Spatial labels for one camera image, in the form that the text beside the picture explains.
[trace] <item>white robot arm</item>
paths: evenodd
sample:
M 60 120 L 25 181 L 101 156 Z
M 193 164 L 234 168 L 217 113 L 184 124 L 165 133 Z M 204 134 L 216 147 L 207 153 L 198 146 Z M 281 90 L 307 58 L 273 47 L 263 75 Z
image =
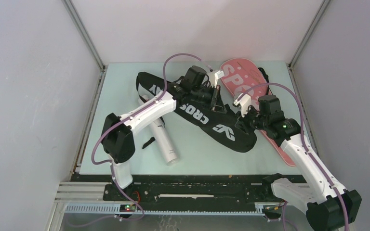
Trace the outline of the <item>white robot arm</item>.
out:
M 212 82 L 212 89 L 209 93 L 204 91 L 203 100 L 212 110 L 215 110 L 216 96 L 220 91 L 217 80 L 223 73 L 213 71 L 207 75 Z M 114 114 L 107 116 L 103 133 L 120 123 L 118 127 L 105 136 L 102 144 L 112 161 L 111 165 L 117 178 L 117 184 L 122 189 L 132 183 L 128 160 L 135 152 L 134 135 L 154 120 L 182 105 L 181 100 L 185 96 L 193 100 L 200 100 L 201 94 L 198 90 L 204 88 L 200 88 L 200 86 L 205 75 L 197 73 L 195 76 L 194 78 L 191 75 L 191 81 L 187 83 L 187 87 L 181 88 L 180 85 L 171 83 L 168 85 L 167 92 L 159 93 L 134 111 L 120 116 Z M 304 140 L 307 147 L 303 147 L 300 125 L 294 119 L 284 117 L 280 102 L 275 95 L 260 97 L 259 111 L 251 106 L 249 95 L 238 97 L 234 105 L 241 107 L 241 111 L 237 114 L 237 124 L 240 129 L 248 134 L 255 129 L 265 130 L 267 136 L 273 139 L 293 159 L 310 186 L 310 190 L 300 188 L 282 175 L 275 174 L 264 179 L 264 185 L 268 188 L 267 192 L 270 192 L 274 197 L 284 199 L 305 213 L 307 220 L 315 231 L 327 231 L 344 225 L 344 213 L 339 199 L 344 200 L 350 223 L 355 220 L 361 203 L 360 195 L 356 190 L 349 192 L 330 173 L 319 157 L 311 154 L 315 152 L 306 137 L 304 137 Z
M 234 105 L 241 108 L 240 126 L 265 130 L 267 136 L 292 158 L 310 186 L 309 190 L 298 187 L 281 174 L 275 174 L 264 179 L 264 184 L 270 188 L 268 192 L 305 213 L 315 231 L 333 230 L 344 225 L 344 212 L 339 197 L 345 203 L 349 223 L 355 220 L 361 196 L 356 190 L 349 192 L 331 174 L 315 154 L 306 136 L 302 142 L 300 125 L 294 119 L 284 117 L 280 101 L 275 95 L 260 97 L 259 111 L 251 106 L 249 95 L 237 97 Z

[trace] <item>red wire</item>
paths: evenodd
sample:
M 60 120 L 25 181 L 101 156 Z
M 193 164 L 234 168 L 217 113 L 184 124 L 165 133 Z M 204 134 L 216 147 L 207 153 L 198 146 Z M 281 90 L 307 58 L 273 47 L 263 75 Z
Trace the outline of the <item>red wire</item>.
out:
M 138 196 L 138 203 L 140 203 L 140 201 L 141 201 L 140 193 L 138 191 L 134 191 L 133 193 L 136 193 L 137 194 L 137 196 Z

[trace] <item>cable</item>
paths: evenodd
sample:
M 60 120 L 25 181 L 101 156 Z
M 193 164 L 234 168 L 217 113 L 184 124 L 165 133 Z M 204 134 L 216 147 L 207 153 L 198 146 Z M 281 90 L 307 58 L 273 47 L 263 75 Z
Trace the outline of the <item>cable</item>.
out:
M 168 83 L 167 83 L 167 78 L 166 78 L 166 75 L 165 75 L 165 68 L 166 68 L 166 65 L 168 63 L 169 60 L 171 60 L 172 58 L 174 57 L 177 57 L 177 56 L 181 56 L 181 55 L 184 55 L 184 56 L 190 56 L 190 57 L 193 57 L 193 58 L 196 58 L 197 60 L 201 61 L 202 63 L 204 63 L 209 69 L 210 71 L 213 71 L 212 67 L 210 65 L 208 65 L 206 62 L 204 62 L 201 58 L 193 55 L 193 54 L 189 54 L 189 53 L 178 53 L 178 54 L 174 54 L 172 55 L 171 57 L 169 57 L 165 62 L 164 62 L 164 66 L 162 67 L 162 76 L 164 78 L 164 90 L 162 91 L 162 94 L 160 96 L 157 97 L 156 100 L 154 100 L 152 103 L 149 103 L 147 104 L 145 107 L 139 109 L 138 111 L 136 111 L 135 113 L 133 113 L 131 116 L 134 117 L 136 115 L 138 115 L 139 113 L 143 112 L 144 110 L 146 110 L 147 108 L 151 107 L 155 101 L 159 101 L 164 95 L 165 93 L 167 92 L 167 88 L 168 88 Z M 131 197 L 129 197 L 124 191 L 123 189 L 119 186 L 119 184 L 117 183 L 117 179 L 116 179 L 116 174 L 114 172 L 114 168 L 112 166 L 112 161 L 111 160 L 103 160 L 103 161 L 100 161 L 100 162 L 96 162 L 96 160 L 94 159 L 94 156 L 95 156 L 95 153 L 97 151 L 97 148 L 98 146 L 101 144 L 101 142 L 104 140 L 104 138 L 112 131 L 114 130 L 115 128 L 117 128 L 118 126 L 120 126 L 121 124 L 125 123 L 126 121 L 128 121 L 130 119 L 130 116 L 129 117 L 126 117 L 124 119 L 122 119 L 120 122 L 116 123 L 115 125 L 111 126 L 109 129 L 107 129 L 101 136 L 100 138 L 98 139 L 98 141 L 96 142 L 96 144 L 94 145 L 94 148 L 93 148 L 93 151 L 92 151 L 92 155 L 91 155 L 91 159 L 92 159 L 92 163 L 94 165 L 101 165 L 101 164 L 104 164 L 104 163 L 109 163 L 110 164 L 110 169 L 111 169 L 111 178 L 113 180 L 113 182 L 115 183 L 115 185 L 117 186 L 118 190 L 120 191 L 120 193 L 125 197 L 127 198 L 129 201 L 131 201 L 132 203 L 135 204 L 135 206 L 137 208 L 139 208 L 141 210 L 141 216 L 139 218 L 122 218 L 122 217 L 119 217 L 117 216 L 120 220 L 139 220 L 141 218 L 143 218 L 145 216 L 145 212 L 143 210 L 143 208 L 136 202 L 134 201 Z
M 326 173 L 326 171 L 324 170 L 324 168 L 321 166 L 321 164 L 316 160 L 316 158 L 314 157 L 314 155 L 309 152 L 309 149 L 307 147 L 307 145 L 305 144 L 305 141 L 304 141 L 304 112 L 303 112 L 303 109 L 301 108 L 301 104 L 300 104 L 300 101 L 299 99 L 297 98 L 297 96 L 294 94 L 294 92 L 292 92 L 290 89 L 288 89 L 286 86 L 283 86 L 281 84 L 278 84 L 278 83 L 262 83 L 262 84 L 258 84 L 258 85 L 255 85 L 249 89 L 247 89 L 246 91 L 244 91 L 239 97 L 238 97 L 238 100 L 242 99 L 243 96 L 245 96 L 249 91 L 255 89 L 255 88 L 258 88 L 258 87 L 262 87 L 262 86 L 268 86 L 268 85 L 274 85 L 274 86 L 278 86 L 278 87 L 281 87 L 283 89 L 285 89 L 286 91 L 288 91 L 294 98 L 294 100 L 296 101 L 297 103 L 297 106 L 299 108 L 299 112 L 300 112 L 300 137 L 301 137 L 301 142 L 302 142 L 302 145 L 304 147 L 304 150 L 306 151 L 306 153 L 310 156 L 310 158 L 313 160 L 313 162 L 317 165 L 317 167 L 320 169 L 321 173 L 324 175 L 324 177 L 327 179 L 328 183 L 331 185 L 331 187 L 334 189 L 334 192 L 337 194 L 337 197 L 338 197 L 338 200 L 340 201 L 340 204 L 341 204 L 341 207 L 343 209 L 343 214 L 344 214 L 344 231 L 349 231 L 349 224 L 348 224 L 348 213 L 347 213 L 347 208 L 345 206 L 345 203 L 344 203 L 344 200 L 343 200 L 343 197 L 341 196 L 340 192 L 338 191 L 338 189 L 334 186 L 334 182 L 332 182 L 330 176 Z
M 283 220 L 283 230 L 286 231 L 286 218 L 285 218 L 285 215 L 286 215 L 286 207 L 283 206 L 283 208 L 281 209 L 281 219 Z
M 86 223 L 86 224 L 82 224 L 82 225 L 74 225 L 72 223 L 69 222 L 69 217 L 66 218 L 66 224 L 72 228 L 83 228 L 83 227 L 87 227 L 89 225 L 92 225 L 98 221 L 101 221 L 103 219 L 107 219 L 107 218 L 115 218 L 115 215 L 107 215 L 107 216 L 103 216 L 103 217 L 100 217 L 100 218 L 97 218 L 96 220 L 92 220 L 90 221 L 89 223 Z
M 204 87 L 210 87 L 211 86 L 211 82 L 209 82 L 209 80 L 206 80 L 205 82 L 202 83 L 202 86 L 204 86 Z
M 137 194 L 138 203 L 140 203 L 140 201 L 141 201 L 140 193 L 138 191 L 134 191 L 133 193 Z
M 284 204 L 283 204 L 283 209 L 282 209 L 282 211 L 281 211 L 281 218 L 277 218 L 277 219 L 270 219 L 269 217 L 267 217 L 267 215 L 265 214 L 264 215 L 264 218 L 267 220 L 267 222 L 276 222 L 276 221 L 283 221 L 283 230 L 284 231 L 286 231 L 286 222 L 287 223 L 289 223 L 291 226 L 293 226 L 293 228 L 296 230 L 296 231 L 298 231 L 299 229 L 297 228 L 297 226 L 293 223 L 293 222 L 291 222 L 291 221 L 289 221 L 289 220 L 287 220 L 287 219 L 285 219 L 285 213 L 286 213 L 286 211 L 285 211 L 285 205 L 287 205 L 287 202 L 285 202 Z

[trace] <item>white cylinder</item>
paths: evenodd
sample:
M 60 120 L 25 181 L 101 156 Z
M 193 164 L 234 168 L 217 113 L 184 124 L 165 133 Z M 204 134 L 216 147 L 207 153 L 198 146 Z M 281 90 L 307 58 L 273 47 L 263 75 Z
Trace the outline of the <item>white cylinder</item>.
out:
M 149 100 L 146 95 L 143 95 L 143 98 Z M 144 104 L 141 99 L 138 99 L 140 105 Z M 179 158 L 176 154 L 176 151 L 172 145 L 171 139 L 168 136 L 167 131 L 165 130 L 164 123 L 160 118 L 152 122 L 149 127 L 152 130 L 152 134 L 157 141 L 159 149 L 161 150 L 162 157 L 164 158 L 167 165 L 172 165 L 176 163 Z

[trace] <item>black bag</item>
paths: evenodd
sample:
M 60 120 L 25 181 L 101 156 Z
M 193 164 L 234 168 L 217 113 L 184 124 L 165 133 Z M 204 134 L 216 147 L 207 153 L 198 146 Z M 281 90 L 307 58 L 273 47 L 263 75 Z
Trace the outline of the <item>black bag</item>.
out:
M 155 96 L 164 88 L 164 80 L 150 73 L 140 72 L 136 81 L 137 91 L 139 85 Z M 217 102 L 223 105 L 220 93 Z M 225 109 L 225 113 L 216 112 L 206 109 L 196 101 L 184 99 L 183 105 L 177 106 L 175 112 L 200 127 L 206 134 L 224 146 L 236 152 L 249 151 L 256 144 L 256 135 L 253 132 L 248 134 L 235 127 L 236 114 L 229 108 L 228 104 L 225 105 Z

